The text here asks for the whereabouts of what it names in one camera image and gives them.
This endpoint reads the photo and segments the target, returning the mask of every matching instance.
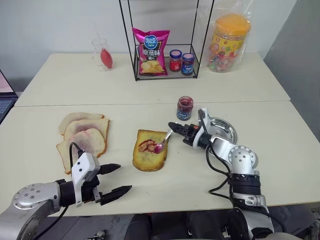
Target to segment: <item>laptop screen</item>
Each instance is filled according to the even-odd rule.
[[[0,93],[12,93],[14,90],[11,88],[7,82],[5,76],[0,71]]]

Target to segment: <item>laptop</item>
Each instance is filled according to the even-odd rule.
[[[18,96],[0,70],[0,124],[15,105]]]

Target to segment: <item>plastic bag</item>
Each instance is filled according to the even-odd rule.
[[[152,74],[167,76],[165,66],[164,48],[166,46],[169,30],[143,32],[132,28],[133,34],[139,42],[139,74]]]
[[[254,0],[220,0],[212,10],[203,59],[213,72],[230,72],[246,49]]]

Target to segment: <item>label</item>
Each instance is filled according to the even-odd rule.
[[[157,60],[157,58],[160,56],[161,43],[162,41],[157,41],[153,49],[149,49],[146,44],[142,44],[142,54],[145,56],[146,60]]]
[[[183,74],[191,74],[194,71],[193,64],[182,64],[181,72]]]
[[[191,117],[191,111],[185,112],[185,111],[181,111],[180,109],[178,109],[176,111],[176,116],[178,117],[178,119],[186,121]]]
[[[158,39],[154,35],[149,35],[144,37],[144,45],[147,49],[155,49],[158,45]]]
[[[219,55],[221,58],[235,58],[244,44],[244,40],[228,40],[213,35],[211,43],[211,52]]]
[[[170,70],[177,72],[181,69],[181,61],[170,61]]]

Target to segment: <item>white table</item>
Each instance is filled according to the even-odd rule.
[[[0,125],[0,212],[28,184],[69,179],[56,144],[63,139],[58,125],[71,112],[100,113],[111,119],[107,152],[99,161],[122,167],[100,176],[99,190],[133,187],[104,206],[93,202],[71,206],[67,216],[230,208],[228,200],[208,194],[224,177],[208,167],[203,150],[184,144],[180,135],[171,136],[163,169],[142,172],[132,165],[138,129],[166,131],[168,122],[177,120],[176,107],[175,103],[14,107]],[[290,102],[197,103],[194,109],[201,107],[230,122],[238,144],[256,152],[261,189],[269,206],[320,201],[316,190],[320,144]],[[197,122],[195,110],[187,123]],[[228,194],[228,187],[221,193]]]
[[[181,96],[196,103],[289,101],[290,98],[257,53],[247,53],[241,67],[199,76],[135,82],[129,54],[114,54],[115,68],[98,71],[91,54],[52,54],[16,106],[176,104]]]

